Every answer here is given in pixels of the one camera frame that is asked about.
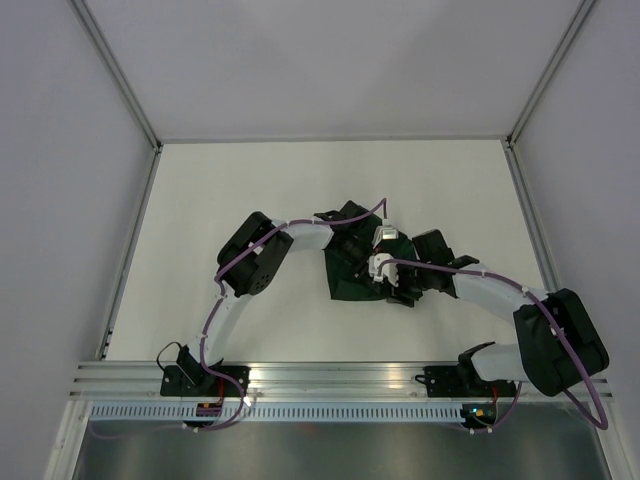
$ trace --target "metal frame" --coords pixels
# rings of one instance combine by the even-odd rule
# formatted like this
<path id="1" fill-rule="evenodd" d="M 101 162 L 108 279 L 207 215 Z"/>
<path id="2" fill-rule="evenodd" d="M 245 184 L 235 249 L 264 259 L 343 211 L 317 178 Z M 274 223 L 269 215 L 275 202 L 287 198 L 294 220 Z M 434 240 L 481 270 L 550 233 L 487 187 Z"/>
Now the metal frame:
<path id="1" fill-rule="evenodd" d="M 161 147 L 161 142 L 158 140 L 158 136 L 155 134 L 149 118 L 144 113 L 142 105 L 138 97 L 136 97 L 131 84 L 127 80 L 122 67 L 118 63 L 107 39 L 102 33 L 102 29 L 98 25 L 91 8 L 87 5 L 85 0 L 68 0 L 71 9 L 76 14 L 78 21 L 82 25 L 85 33 L 89 37 L 89 41 L 96 49 L 100 60 L 104 64 L 105 68 L 111 79 L 114 81 L 122 100 L 133 115 L 133 118 L 138 123 L 140 129 L 144 132 L 147 140 L 151 144 L 154 150 L 158 150 Z"/>
<path id="2" fill-rule="evenodd" d="M 392 403 L 484 403 L 486 398 L 429 398 L 424 385 L 414 380 L 425 366 L 456 365 L 455 362 L 231 362 L 251 368 L 247 397 L 260 403 L 280 402 L 392 402 Z M 596 376 L 603 401 L 611 400 L 606 379 Z M 78 366 L 69 400 L 144 401 L 171 400 L 160 396 L 162 371 L 155 362 L 84 362 Z M 584 385 L 571 391 L 588 400 Z M 524 384 L 525 403 L 566 403 L 564 397 L 549 398 Z M 185 401 L 211 402 L 216 397 L 190 397 Z"/>
<path id="3" fill-rule="evenodd" d="M 533 205 L 530 189 L 527 185 L 524 171 L 522 169 L 522 163 L 507 139 L 502 140 L 501 143 L 507 159 L 507 165 L 509 166 L 509 172 L 511 173 L 511 179 L 513 180 L 513 185 L 516 190 L 516 195 L 520 202 L 520 209 L 522 210 L 527 231 L 529 232 L 529 239 L 533 246 L 533 253 L 536 257 L 540 275 L 542 276 L 542 283 L 547 290 L 556 291 L 560 288 L 560 281 L 553 263 L 553 258 L 551 257 L 549 246 L 542 231 L 542 225 L 540 224 L 540 220 Z"/>
<path id="4" fill-rule="evenodd" d="M 522 132 L 524 131 L 531 115 L 535 111 L 536 107 L 540 103 L 544 92 L 551 84 L 553 78 L 555 77 L 558 69 L 564 62 L 567 53 L 571 49 L 571 46 L 574 44 L 578 34 L 582 30 L 582 27 L 585 25 L 585 22 L 591 15 L 593 8 L 598 3 L 598 0 L 581 0 L 580 5 L 576 9 L 576 12 L 573 15 L 573 18 L 569 22 L 569 25 L 565 29 L 558 45 L 555 50 L 551 54 L 551 58 L 547 62 L 544 70 L 542 71 L 542 75 L 536 82 L 536 85 L 533 87 L 533 91 L 529 95 L 529 98 L 524 104 L 516 123 L 511 129 L 511 133 L 507 135 L 509 144 L 513 146 L 515 142 L 518 141 Z"/>
<path id="5" fill-rule="evenodd" d="M 164 143 L 175 145 L 191 144 L 215 144 L 215 143 L 279 143 L 279 142 L 376 142 L 386 140 L 502 140 L 504 134 L 478 134 L 478 135 L 297 135 L 297 136 L 257 136 L 257 137 L 218 137 L 211 138 L 165 138 Z"/>
<path id="6" fill-rule="evenodd" d="M 73 478 L 90 412 L 91 402 L 67 403 L 44 474 L 46 480 Z"/>
<path id="7" fill-rule="evenodd" d="M 153 158 L 149 162 L 149 169 L 147 171 L 142 192 L 136 203 L 137 208 L 135 217 L 131 224 L 129 235 L 127 236 L 127 246 L 122 256 L 120 268 L 118 269 L 119 273 L 114 283 L 113 291 L 110 296 L 109 307 L 104 320 L 104 333 L 95 353 L 95 358 L 97 360 L 104 360 L 106 358 L 107 350 L 109 349 L 109 342 L 111 340 L 111 334 L 113 333 L 113 325 L 115 324 L 118 309 L 122 302 L 122 296 L 124 295 L 124 288 L 127 283 L 127 278 L 129 277 L 129 269 L 131 268 L 133 255 L 136 250 L 136 245 L 138 244 L 138 237 L 140 236 L 140 230 L 142 229 L 142 220 L 144 219 L 144 214 L 147 211 L 149 197 L 151 196 L 151 188 L 156 178 L 156 172 L 158 171 L 161 155 L 162 146 L 155 149 L 153 152 Z"/>

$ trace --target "white wall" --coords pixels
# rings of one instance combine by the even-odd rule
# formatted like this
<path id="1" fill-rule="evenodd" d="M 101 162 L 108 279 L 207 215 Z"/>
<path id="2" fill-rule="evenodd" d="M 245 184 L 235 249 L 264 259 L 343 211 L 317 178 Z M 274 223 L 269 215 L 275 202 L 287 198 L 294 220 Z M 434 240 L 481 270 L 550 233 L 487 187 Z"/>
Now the white wall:
<path id="1" fill-rule="evenodd" d="M 349 199 L 371 208 L 384 196 L 390 220 L 409 237 L 439 228 L 457 255 L 542 285 L 498 140 L 165 145 L 108 359 L 154 360 L 169 342 L 186 344 L 202 331 L 218 291 L 218 252 L 251 212 L 292 220 Z M 218 354 L 438 361 L 486 341 L 516 340 L 512 325 L 437 292 L 413 309 L 329 298 L 323 254 L 287 256 Z"/>
<path id="2" fill-rule="evenodd" d="M 150 147 L 64 0 L 0 16 L 0 469 L 43 474 Z"/>
<path id="3" fill-rule="evenodd" d="M 640 456 L 640 2 L 600 2 L 519 142 L 564 284 L 611 355 Z"/>
<path id="4" fill-rule="evenodd" d="M 579 0 L 88 0 L 163 141 L 506 134 Z"/>

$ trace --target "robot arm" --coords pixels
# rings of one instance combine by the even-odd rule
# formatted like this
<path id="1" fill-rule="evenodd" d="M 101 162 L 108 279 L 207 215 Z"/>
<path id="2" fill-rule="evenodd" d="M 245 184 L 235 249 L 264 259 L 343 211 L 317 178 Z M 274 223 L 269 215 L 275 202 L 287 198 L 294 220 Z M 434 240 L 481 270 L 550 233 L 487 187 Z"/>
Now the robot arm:
<path id="1" fill-rule="evenodd" d="M 256 223 L 254 222 L 254 219 L 258 218 L 260 219 L 263 227 L 260 231 L 264 229 L 266 217 L 261 217 L 263 217 L 261 213 L 254 213 L 249 217 L 245 222 L 245 225 L 238 230 L 238 233 L 236 233 L 236 235 L 234 235 L 234 237 L 229 240 L 227 245 L 223 248 L 219 260 L 222 258 L 222 261 L 224 262 L 226 258 L 234 258 L 237 253 L 246 249 L 250 243 L 258 240 L 258 238 L 255 238 L 254 234 L 248 234 L 248 232 L 250 232 L 250 228 Z M 282 220 L 268 220 L 268 222 L 270 225 L 267 226 L 267 228 L 269 229 L 286 223 Z M 268 249 L 271 248 L 269 243 L 259 254 L 252 256 L 247 262 L 245 262 L 244 268 L 246 269 L 246 272 L 244 275 L 246 278 L 241 278 L 241 274 L 235 272 L 228 277 L 229 281 L 232 282 L 235 287 L 227 283 L 226 279 L 223 279 L 224 295 L 219 293 L 214 299 L 215 302 L 222 299 L 222 302 L 215 313 L 215 321 L 211 323 L 207 331 L 207 337 L 204 344 L 204 360 L 207 365 L 216 365 L 222 361 L 229 335 L 231 335 L 231 332 L 235 328 L 242 311 L 253 295 L 257 295 L 264 290 L 269 283 L 271 283 L 271 280 L 275 276 L 275 272 L 284 258 L 282 253 L 283 250 L 285 250 L 285 247 L 286 251 L 284 253 L 300 252 L 304 250 L 323 250 L 333 237 L 333 231 L 331 228 L 320 224 L 291 225 L 287 227 L 286 233 L 279 232 L 279 234 L 282 234 L 279 238 L 278 235 L 274 237 L 276 245 L 274 245 L 273 248 L 273 251 L 280 255 L 280 259 L 277 264 L 273 261 L 266 261 L 267 259 L 263 262 L 258 261 L 265 251 L 266 255 L 269 255 Z M 190 355 L 197 364 L 200 363 L 201 338 L 202 335 L 199 335 L 187 345 Z"/>
<path id="2" fill-rule="evenodd" d="M 218 255 L 219 272 L 225 272 L 221 276 L 223 293 L 216 299 L 222 300 L 217 312 L 212 312 L 216 318 L 205 337 L 204 363 L 214 369 L 220 366 L 242 310 L 251 296 L 270 284 L 287 253 L 315 249 L 325 252 L 332 298 L 386 299 L 412 307 L 425 291 L 435 289 L 475 303 L 513 325 L 518 344 L 490 342 L 460 354 L 459 381 L 470 388 L 495 380 L 522 380 L 553 396 L 581 380 L 540 309 L 521 291 L 494 278 L 483 278 L 487 268 L 469 256 L 456 258 L 438 230 L 409 240 L 387 219 L 375 215 L 345 224 L 344 219 L 363 217 L 363 212 L 367 210 L 348 202 L 338 212 L 317 214 L 310 224 L 286 228 L 281 228 L 285 222 L 270 220 L 260 212 L 252 214 Z M 269 234 L 261 247 L 241 255 Z M 436 270 L 418 268 L 425 265 Z M 332 289 L 332 285 L 340 285 L 342 290 Z M 608 366 L 606 350 L 575 293 L 565 289 L 555 293 L 529 291 L 552 312 L 589 375 Z M 199 335 L 183 347 L 176 362 L 180 381 L 191 384 L 194 393 L 200 394 L 203 390 L 199 386 L 207 377 L 200 366 L 201 341 Z"/>

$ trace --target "cable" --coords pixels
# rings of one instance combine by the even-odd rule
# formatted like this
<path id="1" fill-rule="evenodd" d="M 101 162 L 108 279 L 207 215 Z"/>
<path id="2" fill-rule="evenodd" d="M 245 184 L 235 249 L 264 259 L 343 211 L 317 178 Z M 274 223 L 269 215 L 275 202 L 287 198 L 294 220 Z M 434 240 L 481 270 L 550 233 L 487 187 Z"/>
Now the cable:
<path id="1" fill-rule="evenodd" d="M 491 391 L 493 392 L 493 402 L 491 402 L 489 408 L 493 408 L 498 404 L 498 389 L 494 385 L 491 385 Z"/>
<path id="2" fill-rule="evenodd" d="M 160 355 L 162 355 L 162 353 L 163 353 L 167 348 L 169 348 L 171 345 L 178 345 L 178 348 L 179 348 L 180 350 L 182 350 L 182 345 L 181 345 L 179 342 L 169 342 L 169 343 L 167 343 L 167 344 L 165 345 L 165 347 L 164 347 L 162 350 L 160 350 L 160 351 L 158 352 L 158 356 L 156 357 L 156 363 L 157 363 L 157 364 L 158 364 L 158 366 L 160 367 L 160 370 L 162 370 L 162 373 L 165 373 L 165 370 L 164 370 L 164 367 L 163 367 L 162 365 L 160 365 Z"/>
<path id="3" fill-rule="evenodd" d="M 416 382 L 424 385 L 425 387 L 427 386 L 427 377 L 425 377 L 424 375 L 416 375 L 415 377 L 413 377 L 413 379 Z"/>
<path id="4" fill-rule="evenodd" d="M 549 325 L 555 332 L 556 338 L 560 341 L 560 343 L 566 350 L 567 354 L 569 355 L 569 358 L 573 362 L 573 365 L 576 367 L 576 370 L 580 374 L 580 378 L 582 378 L 582 381 L 584 382 L 585 386 L 587 387 L 587 390 L 589 391 L 589 396 L 591 397 L 591 400 L 593 401 L 596 407 L 596 411 L 598 412 L 599 419 L 591 415 L 591 413 L 586 409 L 586 407 L 582 405 L 580 400 L 578 400 L 571 392 L 569 392 L 568 390 L 565 390 L 564 391 L 565 395 L 569 397 L 569 399 L 576 405 L 578 410 L 580 410 L 580 413 L 582 413 L 582 415 L 584 415 L 591 423 L 593 423 L 593 425 L 595 425 L 600 430 L 606 430 L 607 428 L 609 428 L 609 420 L 607 419 L 607 414 L 604 411 L 604 406 L 602 405 L 602 401 L 598 396 L 598 392 L 596 391 L 596 388 L 593 385 L 593 382 L 589 378 L 589 373 L 587 372 L 584 365 L 580 361 L 580 357 L 578 357 L 578 354 L 575 352 L 575 350 L 569 343 L 569 340 L 567 340 L 567 337 L 565 336 L 564 332 L 558 325 L 558 322 L 556 322 L 556 319 L 553 318 L 553 315 L 551 314 L 551 312 L 547 309 L 547 307 L 545 307 L 545 305 L 542 303 L 542 301 L 538 297 L 536 297 L 533 293 L 527 290 L 523 285 L 520 285 L 515 280 L 511 280 L 508 277 L 505 277 L 503 275 L 493 273 L 493 272 L 480 272 L 476 270 L 460 270 L 457 268 L 442 267 L 440 265 L 432 265 L 430 263 L 414 262 L 411 260 L 400 260 L 396 258 L 384 260 L 383 262 L 381 262 L 379 266 L 380 274 L 382 272 L 382 267 L 384 267 L 389 263 L 406 265 L 408 267 L 425 268 L 427 270 L 435 270 L 435 271 L 444 272 L 444 273 L 472 275 L 472 276 L 483 277 L 483 278 L 485 277 L 493 278 L 494 280 L 498 280 L 522 292 L 529 300 L 531 300 L 540 309 L 544 317 L 549 322 Z"/>
<path id="5" fill-rule="evenodd" d="M 205 414 L 205 413 L 213 413 L 219 414 L 222 411 L 222 407 L 201 407 L 197 409 L 197 413 Z"/>
<path id="6" fill-rule="evenodd" d="M 487 428 L 493 428 L 493 426 L 495 425 L 495 423 L 484 422 L 484 421 L 480 420 L 478 417 L 473 417 L 473 420 L 478 422 L 480 425 L 484 425 Z"/>
<path id="7" fill-rule="evenodd" d="M 500 404 L 499 404 L 498 402 L 496 402 L 496 404 L 495 404 L 495 406 L 494 406 L 493 408 L 494 408 L 494 412 L 495 412 L 495 417 L 496 417 L 496 419 L 500 418 L 500 416 L 499 416 L 499 414 L 498 414 L 498 413 L 499 413 L 499 410 L 500 410 Z"/>
<path id="8" fill-rule="evenodd" d="M 518 383 L 518 387 L 516 388 L 516 394 L 513 397 L 513 400 L 511 401 L 511 404 L 509 405 L 509 408 L 507 409 L 506 412 L 504 412 L 504 415 L 500 418 L 497 417 L 497 413 L 496 413 L 496 421 L 493 422 L 493 425 L 491 426 L 487 426 L 484 428 L 474 428 L 474 429 L 467 429 L 466 427 L 463 427 L 461 425 L 451 425 L 452 428 L 455 428 L 458 431 L 461 432 L 469 432 L 472 435 L 476 434 L 476 433 L 492 433 L 493 430 L 495 430 L 497 427 L 499 427 L 500 425 L 502 425 L 504 422 L 507 421 L 507 419 L 511 416 L 511 414 L 513 413 L 516 404 L 518 403 L 518 399 L 520 398 L 520 393 L 522 392 L 522 382 Z"/>
<path id="9" fill-rule="evenodd" d="M 205 339 L 207 337 L 207 332 L 209 331 L 209 327 L 211 326 L 211 322 L 213 321 L 213 318 L 215 317 L 216 313 L 220 309 L 220 305 L 222 304 L 222 301 L 227 295 L 227 289 L 225 288 L 224 283 L 222 282 L 222 277 L 229 270 L 235 267 L 240 261 L 242 261 L 243 258 L 249 255 L 255 249 L 264 245 L 276 233 L 278 233 L 281 230 L 286 230 L 291 225 L 303 225 L 303 224 L 327 225 L 327 226 L 347 225 L 349 223 L 359 222 L 360 220 L 363 220 L 373 215 L 378 209 L 380 209 L 380 207 L 383 208 L 383 215 L 386 218 L 387 217 L 387 199 L 383 198 L 382 200 L 380 200 L 380 202 L 378 202 L 378 204 L 375 207 L 373 207 L 373 209 L 369 210 L 368 212 L 353 218 L 347 218 L 345 220 L 328 220 L 327 221 L 327 220 L 315 220 L 315 219 L 311 220 L 311 219 L 305 218 L 305 219 L 292 220 L 290 222 L 285 222 L 281 225 L 278 225 L 273 230 L 270 230 L 266 235 L 264 235 L 262 238 L 254 242 L 253 245 L 247 248 L 244 252 L 242 252 L 240 255 L 235 257 L 228 264 L 226 264 L 224 267 L 218 270 L 218 272 L 216 273 L 216 276 L 214 277 L 214 281 L 220 287 L 220 298 L 211 309 L 211 312 L 207 317 L 207 321 L 204 324 L 204 328 L 202 329 L 202 338 L 200 339 L 200 365 L 208 374 L 218 377 L 222 380 L 227 380 L 228 382 L 231 382 L 238 389 L 238 393 L 240 395 L 240 402 L 238 404 L 238 408 L 236 409 L 236 411 L 227 420 L 225 420 L 219 425 L 211 425 L 209 427 L 203 427 L 200 430 L 215 431 L 215 430 L 221 430 L 223 428 L 227 428 L 234 425 L 236 423 L 235 421 L 236 418 L 238 418 L 238 416 L 240 415 L 240 412 L 242 411 L 242 407 L 244 405 L 244 397 L 246 395 L 246 392 L 242 388 L 242 385 L 240 385 L 240 383 L 235 378 L 230 377 L 229 375 L 225 375 L 224 373 L 216 372 L 215 370 L 210 369 L 204 360 L 204 346 L 205 346 L 204 344 L 205 344 Z"/>

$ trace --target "purple cable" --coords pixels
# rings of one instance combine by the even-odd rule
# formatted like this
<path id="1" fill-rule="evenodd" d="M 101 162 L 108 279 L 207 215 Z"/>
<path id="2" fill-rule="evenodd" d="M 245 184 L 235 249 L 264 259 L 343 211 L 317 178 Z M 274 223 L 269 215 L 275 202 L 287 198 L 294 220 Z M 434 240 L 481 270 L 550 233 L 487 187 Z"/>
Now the purple cable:
<path id="1" fill-rule="evenodd" d="M 607 415 L 604 411 L 602 402 L 600 401 L 600 397 L 598 396 L 598 392 L 596 391 L 596 388 L 593 385 L 593 382 L 589 378 L 589 373 L 587 373 L 587 370 L 584 368 L 584 365 L 580 361 L 580 357 L 578 357 L 578 354 L 575 352 L 575 350 L 569 343 L 569 340 L 567 340 L 567 337 L 565 336 L 564 332 L 558 325 L 558 322 L 556 322 L 556 319 L 553 318 L 553 315 L 551 315 L 551 312 L 547 309 L 547 307 L 544 306 L 544 304 L 540 301 L 538 297 L 536 297 L 533 293 L 529 292 L 528 290 L 525 290 L 524 286 L 520 285 L 515 280 L 511 280 L 510 278 L 507 278 L 503 275 L 493 273 L 493 272 L 483 273 L 476 270 L 459 270 L 457 268 L 441 267 L 439 265 L 432 265 L 430 263 L 413 262 L 411 260 L 400 260 L 395 258 L 384 260 L 383 262 L 381 262 L 379 271 L 382 272 L 382 267 L 384 267 L 389 263 L 395 263 L 397 265 L 406 265 L 409 267 L 426 268 L 428 270 L 435 270 L 435 271 L 444 272 L 444 273 L 493 278 L 502 283 L 506 283 L 507 285 L 515 288 L 518 291 L 522 291 L 527 296 L 527 298 L 531 300 L 540 309 L 544 317 L 549 322 L 549 325 L 551 325 L 551 328 L 556 333 L 556 337 L 558 338 L 558 340 L 560 340 L 560 343 L 562 344 L 564 349 L 567 351 L 569 358 L 571 358 L 571 361 L 576 367 L 576 370 L 580 374 L 580 378 L 582 378 L 582 381 L 584 382 L 584 384 L 587 387 L 587 390 L 589 391 L 589 396 L 591 397 L 591 400 L 593 401 L 596 407 L 596 411 L 598 412 L 598 417 L 600 419 L 598 420 L 593 415 L 591 415 L 591 413 L 586 409 L 586 407 L 582 405 L 582 403 L 571 392 L 569 392 L 568 390 L 565 390 L 564 391 L 565 395 L 569 397 L 569 399 L 576 405 L 580 413 L 582 413 L 582 415 L 584 415 L 587 418 L 587 420 L 593 423 L 597 428 L 599 428 L 600 430 L 606 430 L 607 428 L 609 428 L 609 420 L 607 419 Z"/>
<path id="2" fill-rule="evenodd" d="M 234 266 L 236 266 L 240 261 L 242 261 L 243 258 L 245 258 L 247 255 L 249 255 L 251 252 L 253 252 L 256 248 L 264 245 L 267 240 L 269 240 L 271 237 L 273 237 L 276 233 L 278 233 L 281 230 L 285 230 L 286 228 L 288 228 L 290 225 L 303 225 L 303 224 L 307 224 L 307 225 L 328 225 L 328 226 L 337 226 L 337 225 L 346 225 L 349 223 L 354 223 L 354 222 L 359 222 L 360 220 L 363 220 L 367 217 L 369 217 L 370 215 L 373 215 L 380 207 L 383 208 L 383 215 L 385 218 L 387 218 L 387 199 L 383 198 L 382 200 L 380 200 L 380 202 L 373 207 L 372 210 L 369 210 L 367 213 L 363 213 L 362 215 L 358 215 L 357 217 L 353 217 L 353 218 L 347 218 L 345 220 L 329 220 L 329 221 L 325 221 L 325 220 L 311 220 L 311 219 L 299 219 L 299 220 L 292 220 L 291 222 L 285 222 L 279 226 L 277 226 L 276 228 L 274 228 L 273 230 L 269 231 L 266 235 L 264 235 L 260 240 L 256 241 L 253 245 L 251 245 L 249 248 L 247 248 L 244 252 L 242 252 L 240 255 L 238 255 L 236 258 L 234 258 L 233 260 L 231 260 L 228 264 L 226 264 L 224 267 L 222 267 L 220 270 L 218 270 L 218 272 L 216 273 L 216 276 L 214 277 L 214 281 L 218 284 L 218 286 L 220 287 L 220 298 L 218 299 L 218 301 L 215 303 L 215 305 L 213 306 L 213 308 L 211 309 L 211 312 L 209 313 L 209 316 L 207 317 L 207 321 L 204 324 L 204 328 L 202 329 L 202 338 L 200 339 L 200 365 L 202 365 L 202 368 L 204 368 L 205 372 L 207 372 L 210 375 L 213 375 L 215 377 L 218 377 L 220 379 L 223 380 L 227 380 L 228 382 L 231 382 L 237 389 L 238 389 L 238 393 L 240 394 L 240 403 L 238 405 L 238 408 L 236 409 L 236 411 L 233 413 L 233 415 L 225 420 L 224 422 L 222 422 L 219 425 L 211 425 L 209 427 L 203 427 L 200 430 L 206 430 L 206 431 L 214 431 L 214 430 L 221 430 L 223 428 L 227 428 L 230 427 L 231 425 L 234 425 L 236 422 L 236 418 L 238 418 L 238 416 L 240 415 L 240 412 L 242 411 L 242 406 L 244 404 L 244 396 L 245 396 L 245 391 L 242 388 L 242 385 L 240 385 L 240 383 L 233 377 L 230 377 L 229 375 L 225 375 L 224 373 L 220 373 L 220 372 L 216 372 L 215 370 L 212 370 L 209 368 L 209 366 L 206 364 L 205 360 L 204 360 L 204 342 L 207 336 L 207 332 L 209 331 L 209 327 L 211 326 L 211 322 L 213 321 L 214 317 L 216 316 L 216 313 L 218 312 L 218 309 L 220 308 L 220 305 L 222 304 L 222 301 L 224 299 L 224 297 L 227 294 L 227 289 L 224 287 L 224 283 L 222 282 L 222 277 L 229 271 L 231 270 Z"/>

